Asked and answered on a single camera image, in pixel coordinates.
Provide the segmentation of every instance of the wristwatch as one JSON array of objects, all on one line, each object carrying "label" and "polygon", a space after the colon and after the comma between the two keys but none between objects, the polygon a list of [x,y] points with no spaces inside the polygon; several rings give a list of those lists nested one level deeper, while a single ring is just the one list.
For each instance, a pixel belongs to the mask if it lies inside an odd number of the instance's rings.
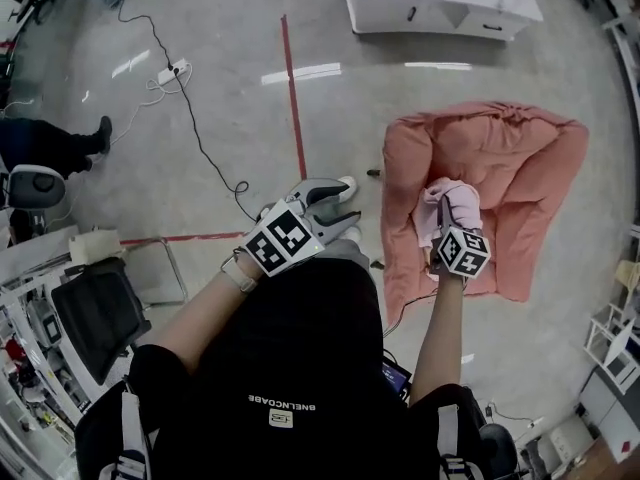
[{"label": "wristwatch", "polygon": [[255,287],[258,286],[258,282],[255,279],[251,279],[238,266],[238,255],[241,252],[243,252],[243,249],[241,248],[234,249],[233,254],[220,266],[220,270],[227,274],[231,280],[236,283],[242,293],[251,293]]}]

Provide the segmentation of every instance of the forearm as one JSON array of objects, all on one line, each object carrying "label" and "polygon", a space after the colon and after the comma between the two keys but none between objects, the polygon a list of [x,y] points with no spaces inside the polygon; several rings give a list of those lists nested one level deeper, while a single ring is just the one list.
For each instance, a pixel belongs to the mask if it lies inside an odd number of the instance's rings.
[{"label": "forearm", "polygon": [[427,335],[422,342],[409,404],[445,384],[460,383],[462,278],[441,275]]},{"label": "forearm", "polygon": [[[238,266],[255,280],[262,276],[260,267],[246,253],[240,253]],[[187,370],[193,372],[209,343],[222,331],[246,297],[231,278],[218,272],[175,315],[153,343],[171,350]]]}]

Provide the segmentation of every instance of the power strip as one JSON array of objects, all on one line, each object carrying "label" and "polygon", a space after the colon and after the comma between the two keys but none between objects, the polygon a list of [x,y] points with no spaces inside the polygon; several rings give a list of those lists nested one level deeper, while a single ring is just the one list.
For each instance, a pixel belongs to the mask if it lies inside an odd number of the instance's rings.
[{"label": "power strip", "polygon": [[171,80],[176,78],[176,76],[180,76],[187,72],[187,61],[184,59],[180,59],[178,62],[174,62],[173,71],[169,68],[163,69],[158,73],[158,83],[160,85],[166,85]]}]

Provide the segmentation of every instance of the red floor line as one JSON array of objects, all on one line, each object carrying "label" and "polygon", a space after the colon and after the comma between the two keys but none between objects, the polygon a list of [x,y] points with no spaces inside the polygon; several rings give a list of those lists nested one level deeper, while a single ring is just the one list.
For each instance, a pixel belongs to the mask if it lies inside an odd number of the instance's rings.
[{"label": "red floor line", "polygon": [[[221,240],[225,238],[238,238],[240,236],[244,236],[246,233],[244,231],[231,231],[229,233],[212,233],[205,235],[174,235],[174,236],[165,236],[167,242],[187,242],[189,240]],[[148,238],[134,238],[131,240],[121,240],[120,244],[122,245],[137,245],[144,241],[148,240]]]},{"label": "red floor line", "polygon": [[291,44],[289,43],[289,25],[287,15],[280,18],[282,23],[282,41],[284,43],[284,60],[287,64],[287,74],[289,75],[289,99],[291,100],[291,117],[293,118],[293,132],[296,139],[296,149],[298,151],[298,167],[300,177],[307,179],[307,163],[304,159],[304,147],[302,145],[302,132],[300,129],[300,114],[298,113],[298,98],[296,96],[296,82],[293,78],[293,60],[291,57]]}]

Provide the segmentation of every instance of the light pink garment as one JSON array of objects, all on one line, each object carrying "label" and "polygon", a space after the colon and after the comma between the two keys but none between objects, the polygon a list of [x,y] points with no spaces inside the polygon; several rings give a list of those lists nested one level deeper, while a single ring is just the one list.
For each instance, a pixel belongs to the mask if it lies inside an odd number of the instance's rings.
[{"label": "light pink garment", "polygon": [[475,188],[462,181],[440,178],[425,188],[418,204],[411,213],[420,247],[431,247],[440,237],[438,228],[438,203],[442,196],[449,198],[453,220],[465,229],[482,229],[480,196]]},{"label": "light pink garment", "polygon": [[526,301],[542,242],[582,165],[588,136],[577,121],[519,103],[464,103],[391,123],[381,218],[389,322],[405,304],[437,289],[424,275],[411,212],[424,188],[445,176],[478,191],[491,247],[491,260],[465,294]]}]

